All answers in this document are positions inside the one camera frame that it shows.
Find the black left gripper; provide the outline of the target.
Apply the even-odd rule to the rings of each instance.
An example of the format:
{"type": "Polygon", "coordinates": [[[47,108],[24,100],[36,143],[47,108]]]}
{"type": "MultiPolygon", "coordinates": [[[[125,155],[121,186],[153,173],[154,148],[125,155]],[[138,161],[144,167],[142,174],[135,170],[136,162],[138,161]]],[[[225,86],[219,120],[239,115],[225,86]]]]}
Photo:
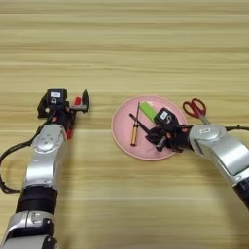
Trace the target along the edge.
{"type": "MultiPolygon", "coordinates": [[[[82,104],[83,105],[69,106],[68,104],[64,104],[50,106],[49,123],[61,125],[64,127],[65,130],[72,129],[75,123],[76,113],[86,113],[89,109],[89,95],[86,89],[83,91],[82,94],[82,104]]],[[[37,107],[39,118],[46,118],[48,116],[48,112],[46,111],[47,108],[48,98],[45,94],[41,98],[37,107]]]]}

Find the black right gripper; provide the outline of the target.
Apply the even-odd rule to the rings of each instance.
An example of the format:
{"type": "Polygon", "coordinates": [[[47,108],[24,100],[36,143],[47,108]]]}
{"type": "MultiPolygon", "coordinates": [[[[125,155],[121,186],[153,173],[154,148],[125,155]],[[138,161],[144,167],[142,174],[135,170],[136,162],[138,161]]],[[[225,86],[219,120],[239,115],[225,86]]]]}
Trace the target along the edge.
{"type": "Polygon", "coordinates": [[[162,151],[163,148],[170,149],[176,153],[182,153],[185,149],[191,149],[190,125],[176,125],[171,131],[155,126],[149,130],[146,139],[151,143],[158,143],[156,148],[162,151]]]}

